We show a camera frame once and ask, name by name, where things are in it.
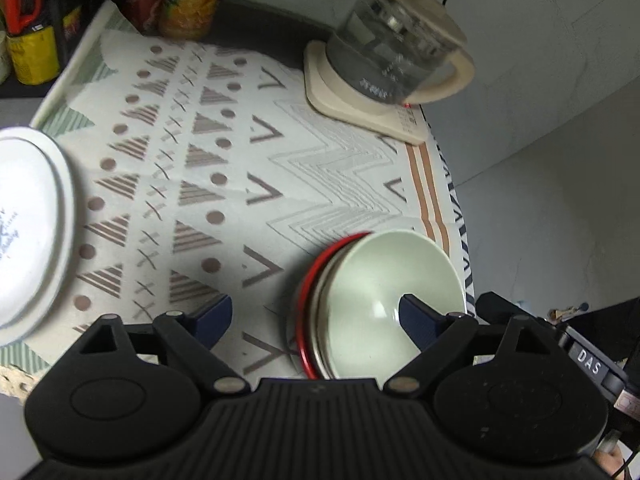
kettle handle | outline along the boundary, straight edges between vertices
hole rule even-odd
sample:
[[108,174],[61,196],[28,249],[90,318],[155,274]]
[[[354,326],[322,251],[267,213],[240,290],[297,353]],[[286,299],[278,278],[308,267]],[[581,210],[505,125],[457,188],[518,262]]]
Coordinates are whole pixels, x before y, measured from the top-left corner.
[[449,54],[446,60],[453,65],[456,71],[439,83],[418,86],[418,88],[405,99],[405,102],[418,104],[438,101],[439,99],[444,99],[445,97],[460,92],[465,86],[471,83],[471,80],[476,74],[476,66],[469,54],[459,48]]

ribbed black surface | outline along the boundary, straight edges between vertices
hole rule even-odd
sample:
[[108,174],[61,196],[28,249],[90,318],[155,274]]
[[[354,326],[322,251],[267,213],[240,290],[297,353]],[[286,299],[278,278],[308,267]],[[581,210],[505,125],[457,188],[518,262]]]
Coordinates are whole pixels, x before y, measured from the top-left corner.
[[264,380],[220,400],[183,441],[135,464],[99,468],[43,462],[30,480],[600,479],[587,458],[519,469],[455,446],[422,405],[382,394],[373,381]]

black device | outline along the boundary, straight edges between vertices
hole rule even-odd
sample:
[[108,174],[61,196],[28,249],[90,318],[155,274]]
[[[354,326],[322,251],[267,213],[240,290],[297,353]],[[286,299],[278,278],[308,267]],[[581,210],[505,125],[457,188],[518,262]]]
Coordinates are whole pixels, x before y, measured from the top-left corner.
[[[501,299],[479,298],[479,313]],[[404,300],[431,336],[382,391],[278,379],[251,391],[209,351],[230,324],[228,296],[145,325],[102,316],[28,397],[42,462],[24,478],[608,478],[590,455],[607,427],[603,388],[624,383],[615,364],[531,316],[482,325]],[[575,342],[601,359],[597,373],[572,360]]]

kettle lid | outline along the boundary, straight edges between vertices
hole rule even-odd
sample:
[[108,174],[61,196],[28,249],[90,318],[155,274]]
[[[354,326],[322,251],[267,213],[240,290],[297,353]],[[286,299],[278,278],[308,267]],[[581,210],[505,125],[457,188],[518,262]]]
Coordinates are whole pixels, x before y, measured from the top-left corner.
[[438,0],[396,0],[408,13],[426,23],[458,46],[466,43],[465,33]]

orange stripe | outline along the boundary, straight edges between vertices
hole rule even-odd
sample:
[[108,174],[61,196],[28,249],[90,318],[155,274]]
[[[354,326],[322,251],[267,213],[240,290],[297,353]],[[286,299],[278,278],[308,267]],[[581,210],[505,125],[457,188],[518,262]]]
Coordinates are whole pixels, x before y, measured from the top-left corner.
[[405,144],[406,154],[409,156],[409,167],[411,168],[411,176],[414,178],[415,190],[418,193],[418,202],[420,203],[420,218],[424,224],[424,228],[427,229],[427,236],[434,242],[436,236],[433,232],[431,221],[429,220],[429,209],[427,208],[427,200],[424,197],[424,189],[422,188],[422,181],[420,179],[420,173],[418,173],[418,162],[415,158],[414,147]]
[[424,176],[427,179],[429,186],[429,195],[431,196],[431,203],[433,203],[433,210],[436,216],[436,225],[440,229],[442,235],[442,248],[449,256],[449,233],[447,233],[447,227],[442,221],[442,213],[440,212],[440,204],[438,204],[438,196],[436,195],[436,186],[433,183],[433,173],[431,171],[431,161],[429,160],[429,152],[427,152],[427,145],[422,143],[420,145],[420,155],[422,156],[422,164],[424,165]]

